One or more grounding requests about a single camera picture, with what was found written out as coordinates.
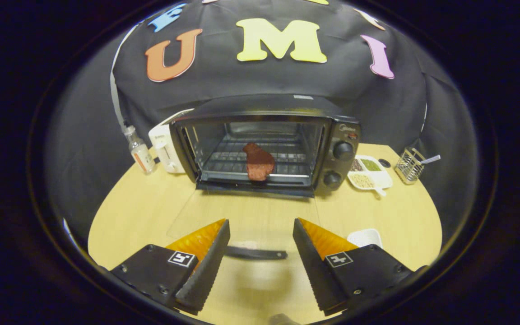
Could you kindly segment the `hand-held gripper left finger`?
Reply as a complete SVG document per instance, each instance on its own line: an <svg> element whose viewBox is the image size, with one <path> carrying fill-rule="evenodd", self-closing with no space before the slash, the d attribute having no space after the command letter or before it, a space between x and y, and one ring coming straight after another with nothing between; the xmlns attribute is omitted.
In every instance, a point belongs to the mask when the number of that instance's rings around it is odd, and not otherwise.
<svg viewBox="0 0 520 325"><path fill-rule="evenodd" d="M215 282L230 239L221 219L165 246L145 245L111 273L153 301L197 315Z"/></svg>

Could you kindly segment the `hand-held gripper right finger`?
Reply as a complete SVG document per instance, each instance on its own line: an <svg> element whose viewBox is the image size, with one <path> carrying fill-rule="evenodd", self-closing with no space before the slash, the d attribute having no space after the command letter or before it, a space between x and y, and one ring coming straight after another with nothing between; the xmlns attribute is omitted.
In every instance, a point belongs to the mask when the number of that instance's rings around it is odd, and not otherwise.
<svg viewBox="0 0 520 325"><path fill-rule="evenodd" d="M295 219L292 235L318 308L326 316L369 309L413 275L380 246L357 246L303 218Z"/></svg>

